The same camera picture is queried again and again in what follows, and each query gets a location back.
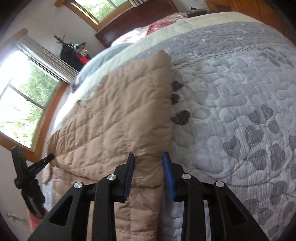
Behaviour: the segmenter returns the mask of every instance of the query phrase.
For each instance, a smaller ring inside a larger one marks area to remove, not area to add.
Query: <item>window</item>
[[[19,50],[5,60],[0,75],[0,131],[31,148],[59,81]]]
[[[128,0],[65,0],[64,5],[98,31],[112,19],[132,7]]]

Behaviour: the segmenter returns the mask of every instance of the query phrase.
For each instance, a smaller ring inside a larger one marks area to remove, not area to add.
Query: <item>headboard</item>
[[[115,18],[96,33],[96,38],[108,48],[123,34],[147,26],[161,18],[178,12],[172,0],[149,0],[138,7],[133,7]]]

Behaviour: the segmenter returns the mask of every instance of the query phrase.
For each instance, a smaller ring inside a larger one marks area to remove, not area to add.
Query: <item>gray pillow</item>
[[[85,81],[85,79],[93,74],[103,63],[111,59],[113,56],[124,50],[126,47],[133,43],[122,43],[109,47],[102,52],[94,56],[88,63],[82,68],[76,77],[74,83],[71,85],[71,92],[73,93],[78,87]]]

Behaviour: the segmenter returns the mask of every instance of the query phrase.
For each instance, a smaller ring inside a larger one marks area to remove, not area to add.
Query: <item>silver screw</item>
[[[185,180],[188,180],[188,179],[191,178],[191,175],[188,174],[188,173],[185,173],[185,174],[182,175],[182,178],[185,179]]]
[[[77,189],[81,188],[82,186],[83,186],[83,183],[81,183],[81,182],[77,182],[77,183],[74,184],[74,187],[77,188]]]
[[[116,175],[115,174],[110,174],[110,175],[108,175],[107,179],[112,181],[112,180],[116,179]]]
[[[222,181],[217,181],[217,182],[216,182],[216,186],[219,187],[219,188],[222,188],[222,187],[224,187],[224,182],[222,182]]]

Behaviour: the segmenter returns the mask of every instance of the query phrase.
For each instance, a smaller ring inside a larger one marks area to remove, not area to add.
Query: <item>nightstand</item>
[[[192,11],[187,11],[186,13],[187,13],[188,18],[192,18],[192,17],[207,14],[207,10],[205,10],[205,9],[196,9],[196,10],[192,10]]]

